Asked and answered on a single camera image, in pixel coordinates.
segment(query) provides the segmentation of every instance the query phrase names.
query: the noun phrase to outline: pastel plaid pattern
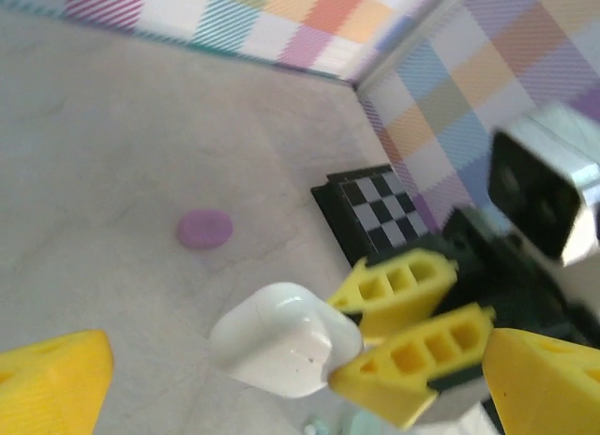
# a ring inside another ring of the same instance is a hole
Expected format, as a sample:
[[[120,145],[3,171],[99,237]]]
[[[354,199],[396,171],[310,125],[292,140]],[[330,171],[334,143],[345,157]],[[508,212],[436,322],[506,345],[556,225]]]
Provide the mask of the pastel plaid pattern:
[[[0,0],[37,14],[351,80],[389,50],[421,2],[400,0]]]
[[[363,99],[430,229],[487,193],[489,132],[559,100],[600,121],[600,0],[468,0]]]

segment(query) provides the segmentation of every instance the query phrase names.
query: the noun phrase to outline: white plastic object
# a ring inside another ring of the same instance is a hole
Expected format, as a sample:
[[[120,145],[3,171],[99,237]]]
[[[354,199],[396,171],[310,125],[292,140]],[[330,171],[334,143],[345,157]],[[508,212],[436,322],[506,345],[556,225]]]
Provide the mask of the white plastic object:
[[[212,363],[238,381],[285,398],[327,385],[363,349],[356,325],[294,283],[268,285],[227,313],[210,334]]]

